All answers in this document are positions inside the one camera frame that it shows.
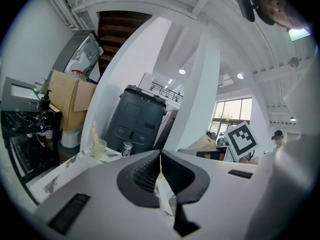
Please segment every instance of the railing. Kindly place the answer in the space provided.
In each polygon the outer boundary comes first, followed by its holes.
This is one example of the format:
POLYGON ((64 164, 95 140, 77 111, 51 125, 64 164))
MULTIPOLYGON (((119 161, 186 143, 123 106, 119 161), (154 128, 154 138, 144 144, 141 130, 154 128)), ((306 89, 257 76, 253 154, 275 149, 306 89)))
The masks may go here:
POLYGON ((170 90, 168 88, 164 88, 162 85, 157 84, 155 82, 151 83, 150 91, 153 91, 157 94, 167 97, 168 99, 173 100, 179 104, 181 104, 182 100, 184 99, 184 97, 181 96, 179 93, 176 93, 173 90, 170 90))

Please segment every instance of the window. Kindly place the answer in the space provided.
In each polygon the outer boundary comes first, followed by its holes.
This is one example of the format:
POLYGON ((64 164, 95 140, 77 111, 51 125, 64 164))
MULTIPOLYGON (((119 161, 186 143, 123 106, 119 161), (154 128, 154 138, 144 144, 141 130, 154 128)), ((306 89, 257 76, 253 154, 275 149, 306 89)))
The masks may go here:
POLYGON ((227 130, 230 119, 232 119, 234 126, 244 121, 250 124, 251 108, 252 98, 218 102, 209 131, 215 133, 217 140, 220 137, 219 134, 227 130))

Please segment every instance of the wooden staircase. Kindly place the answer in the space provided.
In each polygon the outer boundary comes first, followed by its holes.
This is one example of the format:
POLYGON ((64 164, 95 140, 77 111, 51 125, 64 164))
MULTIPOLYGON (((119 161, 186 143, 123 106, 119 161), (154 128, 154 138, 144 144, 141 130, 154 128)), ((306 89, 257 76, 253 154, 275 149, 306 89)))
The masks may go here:
POLYGON ((103 48, 103 54, 98 63, 101 76, 120 47, 151 17, 150 14, 124 10, 100 12, 98 42, 103 48))

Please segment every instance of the cardboard box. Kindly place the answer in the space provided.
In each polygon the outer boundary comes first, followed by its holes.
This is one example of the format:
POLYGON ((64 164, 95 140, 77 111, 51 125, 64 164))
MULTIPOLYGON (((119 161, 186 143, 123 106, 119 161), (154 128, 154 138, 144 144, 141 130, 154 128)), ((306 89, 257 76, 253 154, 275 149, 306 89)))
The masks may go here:
POLYGON ((62 112, 60 127, 71 131, 84 125, 96 85, 54 70, 49 83, 51 103, 62 112))
POLYGON ((208 137, 208 135, 202 135, 197 141, 187 147, 189 150, 214 150, 217 147, 217 143, 208 137))

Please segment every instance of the plastic cup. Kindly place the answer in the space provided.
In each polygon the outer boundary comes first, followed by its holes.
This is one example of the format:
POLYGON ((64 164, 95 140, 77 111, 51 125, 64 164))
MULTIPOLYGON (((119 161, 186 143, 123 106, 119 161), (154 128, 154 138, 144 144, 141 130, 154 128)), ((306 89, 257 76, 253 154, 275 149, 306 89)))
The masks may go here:
POLYGON ((102 158, 107 147, 107 142, 103 139, 99 139, 99 145, 93 144, 92 154, 95 159, 102 158))

